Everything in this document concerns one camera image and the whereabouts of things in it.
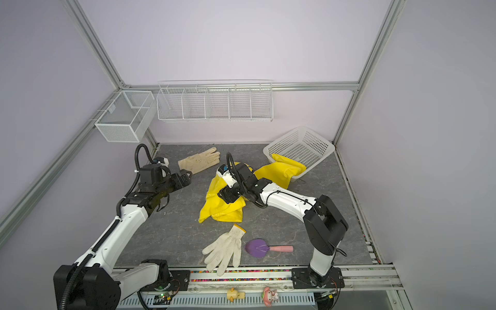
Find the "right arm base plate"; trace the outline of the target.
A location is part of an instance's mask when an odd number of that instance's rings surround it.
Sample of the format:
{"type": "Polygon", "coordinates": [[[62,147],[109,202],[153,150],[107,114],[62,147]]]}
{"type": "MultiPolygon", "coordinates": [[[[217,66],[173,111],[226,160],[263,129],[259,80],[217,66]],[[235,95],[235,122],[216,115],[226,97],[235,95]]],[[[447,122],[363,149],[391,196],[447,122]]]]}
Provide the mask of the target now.
{"type": "Polygon", "coordinates": [[[291,280],[295,289],[342,289],[345,287],[342,271],[338,267],[331,267],[324,276],[310,267],[293,268],[291,280]]]}

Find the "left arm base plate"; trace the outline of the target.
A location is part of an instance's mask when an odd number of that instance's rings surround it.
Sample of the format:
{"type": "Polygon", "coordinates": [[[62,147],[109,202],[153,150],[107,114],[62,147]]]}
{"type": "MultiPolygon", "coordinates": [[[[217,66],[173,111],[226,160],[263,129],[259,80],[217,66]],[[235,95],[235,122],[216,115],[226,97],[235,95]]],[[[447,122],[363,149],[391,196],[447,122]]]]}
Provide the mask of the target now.
{"type": "Polygon", "coordinates": [[[187,291],[190,283],[190,270],[172,270],[169,273],[168,280],[158,280],[152,284],[155,291],[187,291]]]}

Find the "yellow trousers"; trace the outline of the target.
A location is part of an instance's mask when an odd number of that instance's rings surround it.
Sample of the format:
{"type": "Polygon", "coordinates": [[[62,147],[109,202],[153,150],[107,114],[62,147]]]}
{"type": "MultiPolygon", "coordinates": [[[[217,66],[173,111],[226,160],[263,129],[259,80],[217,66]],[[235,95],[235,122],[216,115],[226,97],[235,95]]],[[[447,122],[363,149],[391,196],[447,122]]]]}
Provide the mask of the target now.
{"type": "MultiPolygon", "coordinates": [[[[306,172],[305,165],[285,156],[272,155],[272,164],[265,165],[257,170],[249,169],[261,179],[266,178],[278,186],[287,189],[291,180],[306,172]]],[[[200,210],[198,222],[203,223],[208,218],[217,222],[241,223],[243,221],[243,208],[246,206],[245,198],[239,195],[240,187],[230,188],[226,181],[215,176],[209,186],[205,197],[205,204],[200,210]]]]}

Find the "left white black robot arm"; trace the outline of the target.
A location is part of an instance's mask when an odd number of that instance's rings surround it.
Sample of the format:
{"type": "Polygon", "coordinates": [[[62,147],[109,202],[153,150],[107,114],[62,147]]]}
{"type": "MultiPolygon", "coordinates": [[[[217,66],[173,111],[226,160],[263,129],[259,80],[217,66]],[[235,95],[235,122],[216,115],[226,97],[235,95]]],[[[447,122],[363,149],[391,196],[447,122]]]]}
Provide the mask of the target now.
{"type": "Polygon", "coordinates": [[[170,194],[191,184],[192,172],[172,173],[164,158],[152,158],[146,144],[134,153],[136,177],[116,205],[116,216],[99,239],[75,263],[54,274],[58,309],[116,309],[148,286],[170,287],[173,276],[166,260],[147,259],[118,276],[112,274],[121,253],[140,226],[170,194]]]}

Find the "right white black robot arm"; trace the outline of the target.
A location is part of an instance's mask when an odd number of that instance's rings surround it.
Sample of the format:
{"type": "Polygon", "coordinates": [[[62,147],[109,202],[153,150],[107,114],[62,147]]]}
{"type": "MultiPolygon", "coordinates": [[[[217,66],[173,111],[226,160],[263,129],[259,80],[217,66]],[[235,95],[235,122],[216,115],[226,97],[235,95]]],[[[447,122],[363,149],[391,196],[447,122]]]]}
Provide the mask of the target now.
{"type": "Polygon", "coordinates": [[[349,225],[334,202],[326,195],[304,196],[267,178],[259,179],[247,165],[236,164],[229,152],[226,162],[217,170],[218,176],[227,183],[218,194],[224,202],[243,197],[259,208],[275,207],[304,223],[314,250],[309,267],[292,269],[294,288],[343,288],[342,271],[333,265],[333,261],[337,253],[347,255],[338,246],[349,225]]]}

